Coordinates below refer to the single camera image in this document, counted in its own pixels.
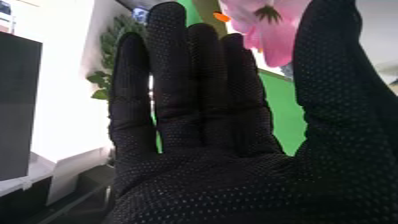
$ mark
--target black monitor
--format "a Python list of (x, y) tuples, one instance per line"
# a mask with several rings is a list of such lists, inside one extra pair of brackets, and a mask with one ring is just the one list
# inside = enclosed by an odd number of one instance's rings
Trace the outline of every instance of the black monitor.
[(0, 181), (27, 175), (41, 43), (0, 32)]

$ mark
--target pink flower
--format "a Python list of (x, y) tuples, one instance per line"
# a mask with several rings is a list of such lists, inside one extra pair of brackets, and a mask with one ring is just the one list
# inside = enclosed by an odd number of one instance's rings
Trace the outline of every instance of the pink flower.
[[(292, 62), (297, 25), (311, 0), (221, 0), (235, 30), (246, 35), (246, 48), (264, 50), (265, 62), (280, 67)], [(255, 15), (267, 6), (274, 6), (281, 20), (269, 21)]]

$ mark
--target black object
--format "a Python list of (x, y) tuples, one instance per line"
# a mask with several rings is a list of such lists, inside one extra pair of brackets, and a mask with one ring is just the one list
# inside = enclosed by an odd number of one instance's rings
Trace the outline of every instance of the black object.
[(0, 33), (0, 181), (27, 175), (41, 43)]
[(27, 191), (18, 190), (0, 197), (0, 223), (22, 224), (47, 208), (52, 178), (34, 183)]
[(146, 44), (127, 35), (116, 60), (109, 223), (398, 223), (398, 100), (363, 52), (361, 27), (354, 0), (311, 1), (294, 55), (308, 131), (290, 157), (242, 35), (219, 41), (208, 25), (187, 30), (178, 3), (155, 6)]

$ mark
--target knit fabric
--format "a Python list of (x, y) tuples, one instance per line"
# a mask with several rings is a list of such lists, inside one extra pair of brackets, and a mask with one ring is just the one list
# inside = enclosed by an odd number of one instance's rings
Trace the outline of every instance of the knit fabric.
[(313, 0), (303, 18), (294, 68), (308, 140), (296, 157), (272, 134), (242, 36), (219, 40), (205, 24), (187, 29), (178, 3), (153, 8), (148, 33), (146, 44), (137, 34), (120, 43), (109, 223), (398, 223), (398, 100), (359, 45), (356, 1)]

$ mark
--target flower petal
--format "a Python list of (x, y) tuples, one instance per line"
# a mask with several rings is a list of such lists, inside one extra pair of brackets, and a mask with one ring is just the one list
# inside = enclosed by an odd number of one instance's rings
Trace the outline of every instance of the flower petal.
[(278, 25), (265, 23), (258, 26), (265, 62), (271, 67), (280, 67), (292, 62), (297, 28), (287, 22)]

